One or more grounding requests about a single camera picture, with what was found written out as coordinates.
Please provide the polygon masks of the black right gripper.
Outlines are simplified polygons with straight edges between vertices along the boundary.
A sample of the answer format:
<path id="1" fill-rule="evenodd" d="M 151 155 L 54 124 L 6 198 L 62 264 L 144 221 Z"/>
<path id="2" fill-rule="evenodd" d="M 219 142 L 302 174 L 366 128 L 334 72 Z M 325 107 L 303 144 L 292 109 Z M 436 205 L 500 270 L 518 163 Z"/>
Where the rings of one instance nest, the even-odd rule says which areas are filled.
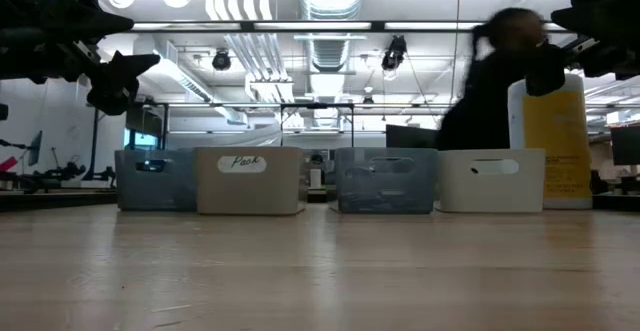
<path id="1" fill-rule="evenodd" d="M 617 81 L 640 76 L 640 0 L 570 0 L 571 7 L 551 20 L 591 40 L 576 52 L 574 64 L 588 78 L 614 75 Z M 549 42 L 527 54 L 525 84 L 529 96 L 547 95 L 565 83 L 566 52 Z"/>

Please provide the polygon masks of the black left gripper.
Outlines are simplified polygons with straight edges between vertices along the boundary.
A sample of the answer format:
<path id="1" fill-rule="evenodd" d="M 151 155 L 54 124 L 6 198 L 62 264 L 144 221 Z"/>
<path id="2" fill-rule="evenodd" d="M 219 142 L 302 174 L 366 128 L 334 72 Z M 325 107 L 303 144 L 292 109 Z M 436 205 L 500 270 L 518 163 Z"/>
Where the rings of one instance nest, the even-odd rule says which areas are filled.
<path id="1" fill-rule="evenodd" d="M 42 84 L 86 76 L 91 82 L 87 102 L 109 116 L 121 115 L 135 102 L 138 77 L 161 57 L 116 51 L 104 63 L 97 44 L 134 24 L 103 11 L 98 0 L 0 0 L 0 80 Z"/>

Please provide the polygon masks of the yellow canister white lid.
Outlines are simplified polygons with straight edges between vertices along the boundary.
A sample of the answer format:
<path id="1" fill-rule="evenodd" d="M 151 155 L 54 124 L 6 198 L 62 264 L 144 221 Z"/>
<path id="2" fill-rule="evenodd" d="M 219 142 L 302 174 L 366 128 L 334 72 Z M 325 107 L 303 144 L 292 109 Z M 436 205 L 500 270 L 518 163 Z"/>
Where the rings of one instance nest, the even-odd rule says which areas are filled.
<path id="1" fill-rule="evenodd" d="M 592 207 L 591 155 L 583 79 L 566 74 L 562 86 L 535 96 L 525 80 L 508 88 L 510 146 L 545 151 L 547 209 Z"/>

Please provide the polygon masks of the black ceiling spotlight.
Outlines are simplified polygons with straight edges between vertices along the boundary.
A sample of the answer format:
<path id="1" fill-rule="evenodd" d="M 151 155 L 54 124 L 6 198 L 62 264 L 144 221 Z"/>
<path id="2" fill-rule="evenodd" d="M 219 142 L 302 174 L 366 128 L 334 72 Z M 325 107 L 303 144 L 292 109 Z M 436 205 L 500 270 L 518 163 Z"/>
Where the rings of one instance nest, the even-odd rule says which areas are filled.
<path id="1" fill-rule="evenodd" d="M 394 35 L 389 47 L 386 49 L 381 67 L 384 71 L 394 71 L 404 61 L 407 53 L 407 43 L 403 35 Z"/>
<path id="2" fill-rule="evenodd" d="M 231 58 L 228 49 L 217 49 L 216 54 L 211 62 L 212 67 L 216 71 L 227 71 L 231 67 Z"/>

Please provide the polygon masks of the black computer monitor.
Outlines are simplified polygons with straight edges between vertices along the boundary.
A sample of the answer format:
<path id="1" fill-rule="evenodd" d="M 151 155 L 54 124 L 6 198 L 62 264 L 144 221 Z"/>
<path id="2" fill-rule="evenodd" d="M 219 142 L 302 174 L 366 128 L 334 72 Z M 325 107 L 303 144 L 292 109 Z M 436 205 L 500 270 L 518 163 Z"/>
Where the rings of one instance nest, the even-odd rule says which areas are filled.
<path id="1" fill-rule="evenodd" d="M 640 165 L 640 125 L 612 128 L 610 136 L 616 166 Z"/>
<path id="2" fill-rule="evenodd" d="M 385 135 L 387 148 L 436 149 L 436 130 L 387 125 Z"/>

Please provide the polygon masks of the dark grey plastic bin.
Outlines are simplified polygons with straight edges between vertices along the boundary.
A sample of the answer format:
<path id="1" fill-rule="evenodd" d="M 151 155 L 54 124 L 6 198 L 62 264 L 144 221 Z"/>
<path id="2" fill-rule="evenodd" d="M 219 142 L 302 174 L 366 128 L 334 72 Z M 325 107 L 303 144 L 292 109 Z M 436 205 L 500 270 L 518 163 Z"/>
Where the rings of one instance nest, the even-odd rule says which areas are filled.
<path id="1" fill-rule="evenodd" d="M 115 152 L 116 193 L 123 211 L 195 211 L 192 149 Z"/>
<path id="2" fill-rule="evenodd" d="M 344 214 L 429 214 L 438 152 L 423 148 L 340 148 L 335 152 L 336 204 Z"/>

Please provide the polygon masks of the white plastic bin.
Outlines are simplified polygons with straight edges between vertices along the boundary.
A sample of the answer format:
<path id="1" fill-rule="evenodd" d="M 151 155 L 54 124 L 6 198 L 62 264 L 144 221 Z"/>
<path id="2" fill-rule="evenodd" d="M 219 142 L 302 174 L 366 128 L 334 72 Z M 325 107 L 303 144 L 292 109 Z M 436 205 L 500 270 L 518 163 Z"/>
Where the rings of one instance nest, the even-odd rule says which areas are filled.
<path id="1" fill-rule="evenodd" d="M 537 213 L 543 210 L 542 149 L 439 153 L 439 203 L 448 213 Z"/>

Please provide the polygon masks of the light grey plastic bin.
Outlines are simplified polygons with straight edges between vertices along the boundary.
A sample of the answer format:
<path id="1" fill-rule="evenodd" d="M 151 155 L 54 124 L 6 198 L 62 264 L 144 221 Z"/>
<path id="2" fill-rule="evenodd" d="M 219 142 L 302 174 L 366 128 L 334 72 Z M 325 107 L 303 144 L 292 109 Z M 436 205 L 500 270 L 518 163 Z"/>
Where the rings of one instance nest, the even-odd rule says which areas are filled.
<path id="1" fill-rule="evenodd" d="M 197 147 L 193 150 L 201 215 L 289 216 L 307 201 L 303 150 L 296 147 Z M 222 156 L 261 156 L 262 173 L 222 173 Z"/>

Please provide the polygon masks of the black horizontal frame beam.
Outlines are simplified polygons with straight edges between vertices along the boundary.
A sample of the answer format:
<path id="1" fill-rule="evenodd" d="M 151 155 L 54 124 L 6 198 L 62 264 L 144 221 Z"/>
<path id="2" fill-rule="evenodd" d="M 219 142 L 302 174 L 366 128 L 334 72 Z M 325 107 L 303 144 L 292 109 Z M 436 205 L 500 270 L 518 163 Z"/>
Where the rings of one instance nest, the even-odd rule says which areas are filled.
<path id="1" fill-rule="evenodd" d="M 165 21 L 136 22 L 128 33 L 470 33 L 470 21 Z"/>

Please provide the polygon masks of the silver ventilation duct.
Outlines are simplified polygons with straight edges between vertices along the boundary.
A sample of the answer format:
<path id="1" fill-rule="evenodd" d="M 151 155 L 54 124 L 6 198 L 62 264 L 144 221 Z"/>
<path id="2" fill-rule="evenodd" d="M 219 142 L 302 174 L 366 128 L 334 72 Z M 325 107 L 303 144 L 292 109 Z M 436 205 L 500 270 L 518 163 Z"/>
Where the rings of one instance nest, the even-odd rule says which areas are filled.
<path id="1" fill-rule="evenodd" d="M 302 18 L 313 21 L 355 20 L 363 0 L 300 0 Z M 308 42 L 311 63 L 319 72 L 339 72 L 347 63 L 350 41 L 320 39 Z"/>

